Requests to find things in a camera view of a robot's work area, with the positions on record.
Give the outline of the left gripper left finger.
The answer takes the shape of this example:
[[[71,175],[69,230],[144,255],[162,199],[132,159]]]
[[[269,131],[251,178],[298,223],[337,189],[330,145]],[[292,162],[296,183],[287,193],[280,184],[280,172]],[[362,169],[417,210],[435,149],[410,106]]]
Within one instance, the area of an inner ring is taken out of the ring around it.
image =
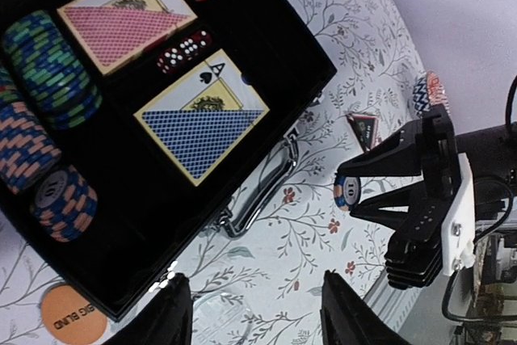
[[[177,274],[122,330],[109,338],[111,345],[191,344],[193,301],[189,279]]]

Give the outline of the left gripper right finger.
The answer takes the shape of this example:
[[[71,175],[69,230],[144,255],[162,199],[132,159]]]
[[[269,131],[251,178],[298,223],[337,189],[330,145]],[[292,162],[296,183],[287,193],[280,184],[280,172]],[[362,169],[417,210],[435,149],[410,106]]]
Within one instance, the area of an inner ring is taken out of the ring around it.
[[[326,270],[322,285],[322,342],[343,345],[410,345],[385,325],[335,271]]]

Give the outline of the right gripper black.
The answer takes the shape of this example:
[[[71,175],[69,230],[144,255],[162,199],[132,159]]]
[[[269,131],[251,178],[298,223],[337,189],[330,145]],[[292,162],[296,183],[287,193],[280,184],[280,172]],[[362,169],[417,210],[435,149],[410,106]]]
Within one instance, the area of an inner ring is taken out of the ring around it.
[[[442,270],[441,227],[461,184],[456,138],[444,105],[406,123],[370,151],[340,164],[344,177],[419,176],[423,181],[373,196],[350,215],[400,226],[385,255],[389,285],[424,288]]]

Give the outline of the blue playing card deck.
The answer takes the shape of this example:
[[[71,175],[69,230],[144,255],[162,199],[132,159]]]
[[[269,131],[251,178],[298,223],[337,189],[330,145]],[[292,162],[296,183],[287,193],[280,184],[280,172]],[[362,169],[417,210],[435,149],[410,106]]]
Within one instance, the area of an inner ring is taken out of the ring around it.
[[[190,183],[199,186],[269,107],[222,49],[134,113]]]

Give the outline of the black poker set case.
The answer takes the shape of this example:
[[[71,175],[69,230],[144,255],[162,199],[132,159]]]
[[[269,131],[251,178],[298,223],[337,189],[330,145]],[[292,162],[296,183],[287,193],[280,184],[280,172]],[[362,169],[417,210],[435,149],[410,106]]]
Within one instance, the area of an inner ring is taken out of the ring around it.
[[[120,320],[335,75],[329,0],[1,0],[1,209]]]

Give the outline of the red playing card deck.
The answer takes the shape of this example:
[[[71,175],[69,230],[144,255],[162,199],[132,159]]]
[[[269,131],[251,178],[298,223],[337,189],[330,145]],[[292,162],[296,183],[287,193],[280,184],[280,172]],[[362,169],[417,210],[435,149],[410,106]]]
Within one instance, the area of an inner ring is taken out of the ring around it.
[[[104,76],[197,18],[185,0],[73,0],[57,13]]]

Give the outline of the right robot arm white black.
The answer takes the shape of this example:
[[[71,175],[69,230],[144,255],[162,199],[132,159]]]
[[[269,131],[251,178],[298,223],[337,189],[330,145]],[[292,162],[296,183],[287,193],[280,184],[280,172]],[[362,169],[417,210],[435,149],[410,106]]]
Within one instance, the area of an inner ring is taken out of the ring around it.
[[[443,105],[410,121],[373,149],[343,162],[334,181],[334,202],[352,217],[393,230],[385,254],[389,285],[405,290],[430,285],[452,270],[444,242],[453,201],[466,183],[460,156],[466,155],[473,180],[495,177],[516,190],[516,141],[503,126],[457,136]],[[366,177],[422,176],[420,182],[360,198]]]

